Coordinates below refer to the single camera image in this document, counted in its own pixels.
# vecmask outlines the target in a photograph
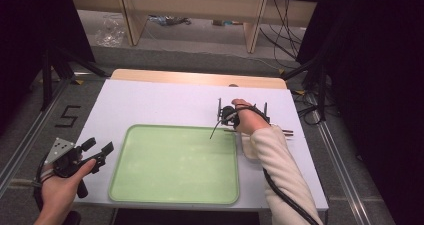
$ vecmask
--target light green tray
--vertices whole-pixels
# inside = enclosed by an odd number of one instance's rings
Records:
[[[234,134],[217,128],[134,125],[109,187],[115,201],[231,204],[239,196]]]

